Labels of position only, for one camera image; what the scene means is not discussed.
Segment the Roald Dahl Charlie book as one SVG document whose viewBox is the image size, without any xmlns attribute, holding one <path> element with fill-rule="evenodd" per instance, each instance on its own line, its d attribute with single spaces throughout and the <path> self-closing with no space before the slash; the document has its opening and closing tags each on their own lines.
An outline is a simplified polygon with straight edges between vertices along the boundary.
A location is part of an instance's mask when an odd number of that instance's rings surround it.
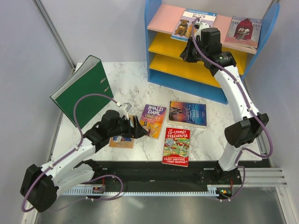
<svg viewBox="0 0 299 224">
<path fill-rule="evenodd" d="M 147 136 L 158 139 L 162 130 L 166 107 L 145 105 L 140 124 L 148 132 Z"/>
</svg>

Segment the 13-Storey Treehouse book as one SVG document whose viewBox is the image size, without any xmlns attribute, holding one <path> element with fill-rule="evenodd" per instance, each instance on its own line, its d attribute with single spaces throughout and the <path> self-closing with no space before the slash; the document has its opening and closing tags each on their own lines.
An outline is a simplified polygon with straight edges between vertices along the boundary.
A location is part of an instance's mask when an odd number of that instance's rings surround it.
<svg viewBox="0 0 299 224">
<path fill-rule="evenodd" d="M 167 127 L 164 139 L 162 164 L 188 167 L 190 130 Z"/>
</svg>

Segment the dogs bark book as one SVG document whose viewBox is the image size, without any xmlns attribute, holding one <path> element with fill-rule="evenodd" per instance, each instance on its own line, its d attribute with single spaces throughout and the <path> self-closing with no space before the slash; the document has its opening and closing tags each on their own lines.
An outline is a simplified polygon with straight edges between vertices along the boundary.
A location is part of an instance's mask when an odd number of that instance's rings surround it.
<svg viewBox="0 0 299 224">
<path fill-rule="evenodd" d="M 179 22 L 177 23 L 176 28 L 171 35 L 171 38 L 186 42 L 191 36 L 192 23 L 196 18 L 200 18 L 200 21 L 196 23 L 198 26 L 203 23 L 203 28 L 209 28 L 213 26 L 216 16 L 216 13 L 186 9 Z"/>
</svg>

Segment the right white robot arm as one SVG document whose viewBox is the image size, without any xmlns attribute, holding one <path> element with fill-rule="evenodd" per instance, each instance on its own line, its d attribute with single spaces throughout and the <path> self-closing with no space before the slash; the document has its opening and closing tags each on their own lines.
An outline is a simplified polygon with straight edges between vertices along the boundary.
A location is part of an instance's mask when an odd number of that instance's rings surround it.
<svg viewBox="0 0 299 224">
<path fill-rule="evenodd" d="M 206 69 L 220 84 L 232 110 L 234 124 L 225 128 L 227 145 L 214 171 L 218 183 L 231 178 L 230 171 L 237 167 L 242 149 L 260 136 L 269 122 L 250 99 L 239 75 L 236 61 L 229 51 L 222 50 L 221 33 L 217 28 L 199 28 L 189 37 L 180 57 L 188 63 L 203 62 Z"/>
</svg>

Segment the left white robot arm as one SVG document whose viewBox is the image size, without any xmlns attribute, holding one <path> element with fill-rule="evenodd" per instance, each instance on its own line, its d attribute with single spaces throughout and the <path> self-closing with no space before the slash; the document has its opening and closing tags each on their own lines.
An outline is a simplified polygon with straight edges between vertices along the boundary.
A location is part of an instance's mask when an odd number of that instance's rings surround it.
<svg viewBox="0 0 299 224">
<path fill-rule="evenodd" d="M 44 212 L 72 187 L 89 181 L 99 183 L 103 173 L 87 158 L 106 146 L 112 137 L 138 139 L 147 134 L 136 116 L 129 119 L 115 110 L 106 111 L 101 121 L 81 136 L 79 143 L 52 161 L 26 169 L 20 190 L 24 202 Z"/>
</svg>

